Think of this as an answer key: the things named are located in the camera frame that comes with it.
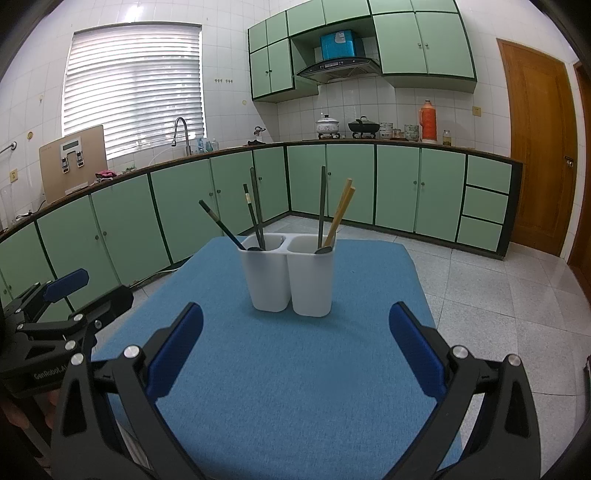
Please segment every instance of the range hood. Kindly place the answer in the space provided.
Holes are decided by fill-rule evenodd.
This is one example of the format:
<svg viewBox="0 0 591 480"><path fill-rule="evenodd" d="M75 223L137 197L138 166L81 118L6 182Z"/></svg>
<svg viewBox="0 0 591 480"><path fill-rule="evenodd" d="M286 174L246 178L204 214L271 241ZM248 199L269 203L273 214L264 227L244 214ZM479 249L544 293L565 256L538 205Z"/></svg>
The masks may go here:
<svg viewBox="0 0 591 480"><path fill-rule="evenodd" d="M331 80L348 79L359 75L375 73L380 75L382 70L374 59L366 57L341 57L323 60L297 73L297 76L328 83Z"/></svg>

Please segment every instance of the orange thermos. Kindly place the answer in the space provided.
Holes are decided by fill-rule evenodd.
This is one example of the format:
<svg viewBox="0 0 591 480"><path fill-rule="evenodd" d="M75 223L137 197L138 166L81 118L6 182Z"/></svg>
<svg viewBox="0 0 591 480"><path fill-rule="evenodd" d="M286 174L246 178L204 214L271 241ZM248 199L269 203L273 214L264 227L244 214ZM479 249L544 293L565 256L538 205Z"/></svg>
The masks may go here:
<svg viewBox="0 0 591 480"><path fill-rule="evenodd" d="M423 142L437 143L437 115L430 100L425 100L425 105L418 112L418 118L423 127Z"/></svg>

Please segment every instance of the window blinds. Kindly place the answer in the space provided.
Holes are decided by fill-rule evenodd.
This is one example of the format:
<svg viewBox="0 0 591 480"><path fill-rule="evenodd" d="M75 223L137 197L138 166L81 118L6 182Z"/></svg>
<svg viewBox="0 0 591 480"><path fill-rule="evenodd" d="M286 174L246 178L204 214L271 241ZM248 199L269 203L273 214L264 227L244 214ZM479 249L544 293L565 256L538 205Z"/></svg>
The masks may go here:
<svg viewBox="0 0 591 480"><path fill-rule="evenodd" d="M182 116L205 131L198 25L131 24L74 34L66 67L63 135L104 125L107 158L169 143ZM179 123L184 139L183 124Z"/></svg>

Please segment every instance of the tiled floor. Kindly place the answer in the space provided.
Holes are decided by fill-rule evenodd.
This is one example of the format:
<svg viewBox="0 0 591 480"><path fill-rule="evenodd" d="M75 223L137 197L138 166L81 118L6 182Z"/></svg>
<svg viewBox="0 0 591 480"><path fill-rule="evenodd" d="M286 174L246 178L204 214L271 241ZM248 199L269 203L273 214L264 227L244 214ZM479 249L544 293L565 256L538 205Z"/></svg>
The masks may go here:
<svg viewBox="0 0 591 480"><path fill-rule="evenodd" d="M287 217L265 231L316 233L317 221ZM591 310L566 263L516 244L511 244L505 261L498 261L349 226L341 226L337 238L402 243L449 344L466 345L481 358L521 356L534 392L545 472L582 423L583 366L591 354ZM164 280L138 290L134 309ZM113 335L129 314L105 329L99 341ZM463 443L481 401L475 397L470 406L461 429Z"/></svg>

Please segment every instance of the pot lid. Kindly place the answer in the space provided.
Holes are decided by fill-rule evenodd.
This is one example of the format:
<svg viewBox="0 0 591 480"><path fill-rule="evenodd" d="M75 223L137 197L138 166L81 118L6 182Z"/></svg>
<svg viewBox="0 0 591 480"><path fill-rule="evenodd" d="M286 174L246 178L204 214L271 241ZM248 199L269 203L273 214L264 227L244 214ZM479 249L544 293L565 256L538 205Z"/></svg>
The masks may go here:
<svg viewBox="0 0 591 480"><path fill-rule="evenodd" d="M334 124L334 123L339 123L339 121L335 120L334 118L329 117L328 115L325 115L320 120L316 121L316 123L317 124Z"/></svg>

